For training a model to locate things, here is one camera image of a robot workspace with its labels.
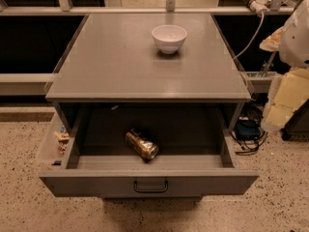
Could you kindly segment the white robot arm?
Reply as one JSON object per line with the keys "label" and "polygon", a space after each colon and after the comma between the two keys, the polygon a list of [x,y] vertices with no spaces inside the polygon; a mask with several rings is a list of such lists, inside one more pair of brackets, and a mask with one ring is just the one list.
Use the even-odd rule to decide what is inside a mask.
{"label": "white robot arm", "polygon": [[309,0],[303,0],[260,49],[277,52],[290,67],[272,79],[261,124],[264,131],[280,131],[309,99]]}

